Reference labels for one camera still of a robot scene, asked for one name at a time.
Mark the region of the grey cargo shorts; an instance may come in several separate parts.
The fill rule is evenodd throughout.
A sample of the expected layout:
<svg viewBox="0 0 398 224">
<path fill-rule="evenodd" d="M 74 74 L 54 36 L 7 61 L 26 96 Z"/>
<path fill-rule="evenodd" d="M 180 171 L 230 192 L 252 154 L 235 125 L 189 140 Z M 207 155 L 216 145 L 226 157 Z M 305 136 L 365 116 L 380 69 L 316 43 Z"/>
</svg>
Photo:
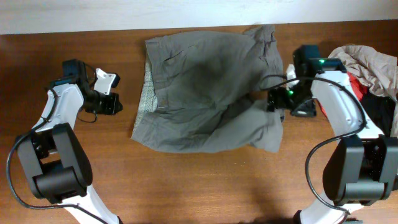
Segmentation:
<svg viewBox="0 0 398 224">
<path fill-rule="evenodd" d="M 155 151 L 216 153 L 253 146 L 277 152 L 284 112 L 254 93 L 281 81 L 272 25 L 242 34 L 183 32 L 146 41 L 132 139 Z"/>
</svg>

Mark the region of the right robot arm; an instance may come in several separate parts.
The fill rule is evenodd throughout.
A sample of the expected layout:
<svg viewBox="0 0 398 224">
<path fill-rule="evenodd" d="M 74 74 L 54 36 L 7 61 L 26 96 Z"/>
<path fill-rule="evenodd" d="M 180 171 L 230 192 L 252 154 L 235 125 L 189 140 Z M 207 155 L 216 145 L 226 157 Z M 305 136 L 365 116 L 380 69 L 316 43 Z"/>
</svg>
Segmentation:
<svg viewBox="0 0 398 224">
<path fill-rule="evenodd" d="M 268 111 L 289 110 L 312 117 L 315 102 L 325 110 L 334 137 L 317 144 L 305 161 L 305 176 L 314 202 L 294 215 L 294 222 L 347 223 L 363 207 L 389 198 L 397 190 L 397 138 L 387 137 L 373 123 L 354 94 L 348 72 L 338 58 L 322 58 L 316 45 L 293 52 L 295 76 L 267 88 Z M 309 163 L 322 146 L 336 141 L 323 171 L 323 192 L 310 181 Z"/>
</svg>

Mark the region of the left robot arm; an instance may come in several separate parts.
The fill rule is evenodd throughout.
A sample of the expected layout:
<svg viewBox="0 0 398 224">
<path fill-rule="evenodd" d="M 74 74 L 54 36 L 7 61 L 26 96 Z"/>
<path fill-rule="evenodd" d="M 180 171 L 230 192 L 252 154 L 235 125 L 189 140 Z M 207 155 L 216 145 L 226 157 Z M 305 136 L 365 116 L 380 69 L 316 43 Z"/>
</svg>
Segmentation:
<svg viewBox="0 0 398 224">
<path fill-rule="evenodd" d="M 80 111 L 95 116 L 115 115 L 123 108 L 113 93 L 120 77 L 71 59 L 62 63 L 63 76 L 50 83 L 47 102 L 38 122 L 16 138 L 6 162 L 11 180 L 11 159 L 17 154 L 32 194 L 46 199 L 47 210 L 64 208 L 79 223 L 120 223 L 93 187 L 93 171 L 73 128 Z"/>
</svg>

